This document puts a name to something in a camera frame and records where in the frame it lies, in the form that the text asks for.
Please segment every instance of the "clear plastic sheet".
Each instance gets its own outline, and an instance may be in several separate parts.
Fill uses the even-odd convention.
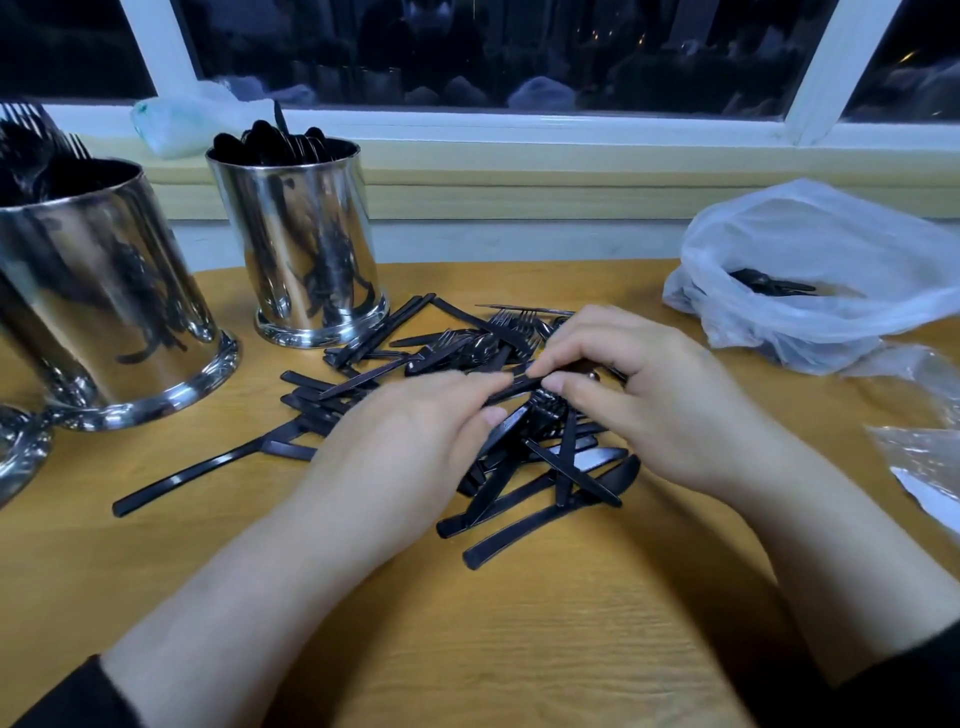
[[[865,356],[841,376],[895,376],[923,387],[944,426],[960,430],[960,372],[952,362],[920,344],[890,344]]]
[[[960,431],[867,429],[903,488],[929,516],[960,534]]]

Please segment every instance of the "wooden table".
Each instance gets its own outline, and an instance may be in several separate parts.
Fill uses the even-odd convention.
[[[436,291],[461,307],[615,303],[703,340],[699,322],[660,302],[674,266],[385,265],[381,277],[395,302]],[[43,471],[0,511],[0,723],[107,649],[302,473],[301,463],[255,455],[126,519],[110,514],[129,491],[288,420],[278,401],[290,390],[278,379],[284,370],[333,376],[320,353],[283,350],[253,333],[242,270],[198,280],[217,321],[243,341],[237,374],[208,399],[150,425],[58,432]],[[403,332],[447,324],[428,309]],[[949,321],[915,338],[960,358],[957,333]],[[786,372],[753,352],[719,355],[752,396],[960,575],[955,546],[900,489],[863,429],[935,426],[916,399]],[[0,372],[0,400],[39,403],[36,380],[6,349]],[[624,501],[620,511],[593,508],[552,524],[476,572],[464,567],[461,551],[513,516],[450,541],[427,533],[326,620],[267,724],[726,726],[750,723],[738,694],[761,722],[809,702],[819,690],[815,672],[743,521],[646,471]],[[448,512],[462,507],[458,497]]]

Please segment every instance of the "silver utensil holder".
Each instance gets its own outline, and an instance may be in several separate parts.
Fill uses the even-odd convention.
[[[0,329],[47,387],[51,421],[85,431],[155,420],[239,364],[136,164],[113,186],[0,208]]]
[[[328,138],[336,161],[290,167],[207,162],[244,248],[268,341],[313,349],[346,343],[386,316],[373,262],[360,147]]]

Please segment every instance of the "window sill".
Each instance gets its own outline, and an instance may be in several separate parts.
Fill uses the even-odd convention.
[[[225,219],[202,157],[164,160],[139,139],[86,137],[144,166],[170,219]],[[798,177],[923,217],[960,218],[960,150],[845,146],[361,140],[371,218],[688,219]]]

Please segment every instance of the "black sleeve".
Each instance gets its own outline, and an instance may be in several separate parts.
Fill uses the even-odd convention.
[[[836,698],[841,715],[856,724],[960,725],[960,622],[861,672]]]
[[[43,696],[12,728],[142,728],[139,718],[91,657]]]

